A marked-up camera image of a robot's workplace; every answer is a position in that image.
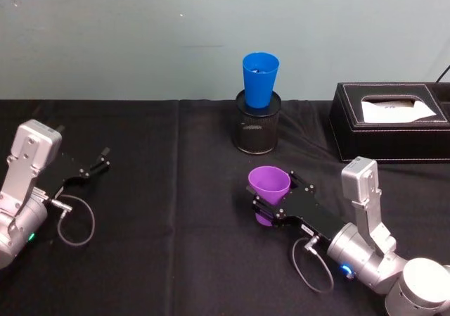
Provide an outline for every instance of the table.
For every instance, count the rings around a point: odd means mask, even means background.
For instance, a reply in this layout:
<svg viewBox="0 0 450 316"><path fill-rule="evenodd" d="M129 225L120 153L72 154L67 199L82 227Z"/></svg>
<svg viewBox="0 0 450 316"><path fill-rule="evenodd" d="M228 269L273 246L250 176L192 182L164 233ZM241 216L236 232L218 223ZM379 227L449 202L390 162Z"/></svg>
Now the table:
<svg viewBox="0 0 450 316"><path fill-rule="evenodd" d="M97 219L92 242L63 244L50 208L37 237L0 271L0 314L383 315L383 297L347 282L331 260L334 292L311 292L288 257L298 235L260 226L245 200L248 172L275 165L298 171L321 204L354 221L329 110L327 101L284 101L276 150L249 156L231 142L232 101L0 101L0 158L17 126L36 118L66 126L61 151L90 161L109 146L112 164L85 193ZM450 165L379 170L398 254L450 263ZM83 214L75 206L67 227L87 229L75 226ZM326 284L316 261L300 263Z"/></svg>

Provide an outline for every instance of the light blue wall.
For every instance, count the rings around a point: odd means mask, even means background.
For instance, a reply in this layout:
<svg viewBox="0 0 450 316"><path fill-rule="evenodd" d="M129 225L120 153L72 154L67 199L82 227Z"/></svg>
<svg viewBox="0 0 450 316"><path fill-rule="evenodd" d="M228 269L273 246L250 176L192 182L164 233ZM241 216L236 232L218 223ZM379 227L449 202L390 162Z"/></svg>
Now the light blue wall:
<svg viewBox="0 0 450 316"><path fill-rule="evenodd" d="M450 0L0 0L4 99L232 99L261 50L284 99L432 81L450 63Z"/></svg>

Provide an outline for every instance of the black leather tissue box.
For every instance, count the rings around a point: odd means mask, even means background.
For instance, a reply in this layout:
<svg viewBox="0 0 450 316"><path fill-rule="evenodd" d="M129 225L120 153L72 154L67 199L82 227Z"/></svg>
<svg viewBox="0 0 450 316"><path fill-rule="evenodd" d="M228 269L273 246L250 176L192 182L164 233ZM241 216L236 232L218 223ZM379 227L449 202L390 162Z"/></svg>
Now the black leather tissue box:
<svg viewBox="0 0 450 316"><path fill-rule="evenodd" d="M447 109L449 83L339 83L330 123L340 159L448 163Z"/></svg>

